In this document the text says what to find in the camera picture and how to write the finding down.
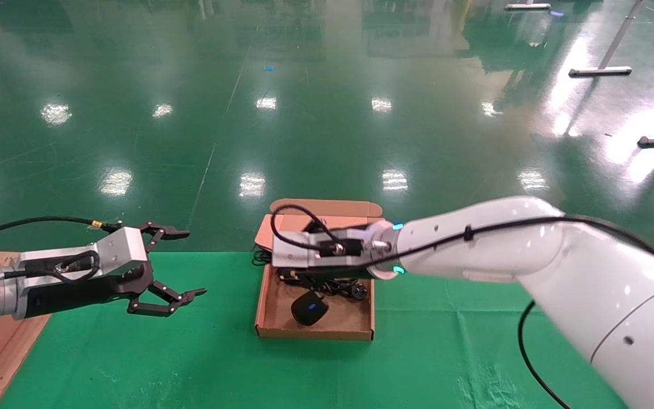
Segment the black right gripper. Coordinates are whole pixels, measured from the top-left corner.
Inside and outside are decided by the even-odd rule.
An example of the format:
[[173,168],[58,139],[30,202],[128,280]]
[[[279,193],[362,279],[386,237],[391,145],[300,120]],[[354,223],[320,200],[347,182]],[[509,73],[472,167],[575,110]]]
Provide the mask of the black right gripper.
[[371,274],[367,269],[348,267],[279,268],[278,278],[285,283],[291,284],[320,284],[330,280],[371,279]]

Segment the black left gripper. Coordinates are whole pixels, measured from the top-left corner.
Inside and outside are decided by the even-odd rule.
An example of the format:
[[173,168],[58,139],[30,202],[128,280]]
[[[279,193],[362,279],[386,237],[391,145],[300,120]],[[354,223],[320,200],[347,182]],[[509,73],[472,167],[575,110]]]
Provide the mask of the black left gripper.
[[[144,244],[146,252],[153,251],[160,241],[186,239],[190,231],[179,230],[174,226],[146,222],[137,226],[142,235],[150,239]],[[94,304],[105,304],[119,299],[130,299],[128,314],[168,318],[180,307],[192,303],[198,296],[204,295],[207,288],[198,288],[178,293],[162,282],[153,281],[151,262],[143,262],[138,267],[125,273],[109,274],[91,278],[77,285],[66,283],[34,287],[29,290],[24,314],[25,319],[54,314]],[[140,294],[148,290],[164,304],[146,303],[140,300]]]

